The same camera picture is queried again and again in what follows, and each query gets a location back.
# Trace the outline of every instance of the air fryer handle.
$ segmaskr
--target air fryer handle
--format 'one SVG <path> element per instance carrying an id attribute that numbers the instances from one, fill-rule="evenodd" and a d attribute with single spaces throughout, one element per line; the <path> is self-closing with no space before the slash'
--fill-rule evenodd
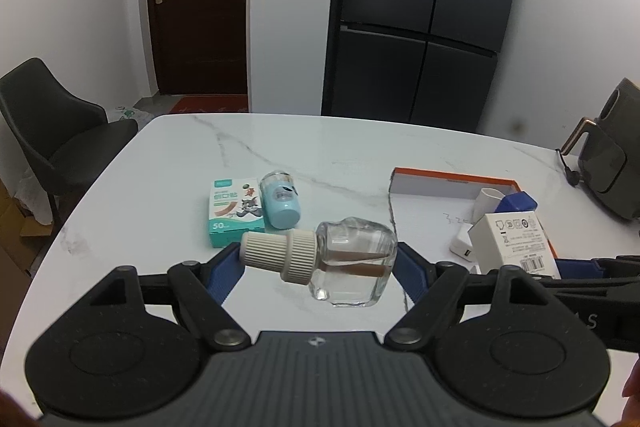
<path id="1" fill-rule="evenodd" d="M 571 136 L 564 142 L 564 145 L 560 148 L 560 153 L 562 156 L 566 156 L 571 152 L 571 149 L 574 148 L 577 141 L 580 139 L 586 132 L 590 132 L 592 129 L 597 128 L 598 126 L 593 120 L 589 120 L 587 117 L 584 117 L 580 120 L 580 123 L 575 127 L 574 131 L 571 133 Z"/>

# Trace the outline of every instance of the white box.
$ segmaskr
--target white box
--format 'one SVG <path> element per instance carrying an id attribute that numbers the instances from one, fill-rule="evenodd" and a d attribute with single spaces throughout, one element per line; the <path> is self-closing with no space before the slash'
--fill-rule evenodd
<path id="1" fill-rule="evenodd" d="M 469 230 L 481 273 L 514 264 L 525 272 L 560 279 L 558 266 L 535 212 L 484 214 Z"/>
<path id="2" fill-rule="evenodd" d="M 209 195 L 211 246 L 225 248 L 244 232 L 264 232 L 262 212 L 256 178 L 215 180 Z"/>

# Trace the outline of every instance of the glass bottle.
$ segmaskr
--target glass bottle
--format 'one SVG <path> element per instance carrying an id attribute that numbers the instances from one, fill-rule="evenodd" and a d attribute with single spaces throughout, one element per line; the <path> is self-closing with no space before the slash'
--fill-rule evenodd
<path id="1" fill-rule="evenodd" d="M 347 217 L 322 222 L 316 232 L 286 235 L 246 232 L 240 247 L 247 266 L 280 272 L 286 282 L 308 284 L 311 295 L 334 306 L 378 302 L 396 260 L 396 234 L 388 227 Z"/>

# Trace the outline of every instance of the marble table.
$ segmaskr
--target marble table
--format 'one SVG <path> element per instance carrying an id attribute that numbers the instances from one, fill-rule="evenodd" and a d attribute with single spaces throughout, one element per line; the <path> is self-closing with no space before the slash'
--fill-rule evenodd
<path id="1" fill-rule="evenodd" d="M 465 172 L 517 180 L 540 204 L 560 257 L 638 253 L 638 224 L 621 223 L 570 187 L 551 150 L 407 124 L 268 114 L 169 115 L 129 143 L 87 192 L 47 253 L 20 309 L 0 368 L 0 387 L 39 414 L 24 378 L 30 344 L 113 267 L 165 272 L 180 261 L 207 261 L 210 182 L 293 175 L 301 229 L 358 216 L 389 224 L 387 189 L 394 167 Z M 404 313 L 392 278 L 380 302 L 334 309 L 306 287 L 248 269 L 225 308 L 256 337 L 260 330 L 374 330 L 383 335 Z M 148 307 L 171 318 L 169 309 Z M 596 413 L 607 423 L 623 407 L 622 384 L 636 359 L 610 352 L 612 375 Z"/>

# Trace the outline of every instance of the white cup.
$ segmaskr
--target white cup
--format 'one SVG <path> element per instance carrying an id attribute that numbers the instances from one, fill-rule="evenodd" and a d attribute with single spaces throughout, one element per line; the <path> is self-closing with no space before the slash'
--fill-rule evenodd
<path id="1" fill-rule="evenodd" d="M 474 203 L 474 211 L 471 215 L 471 220 L 476 224 L 484 214 L 491 214 L 497 208 L 498 204 L 502 201 L 504 194 L 496 188 L 483 188 L 480 190 L 480 194 L 476 198 Z"/>

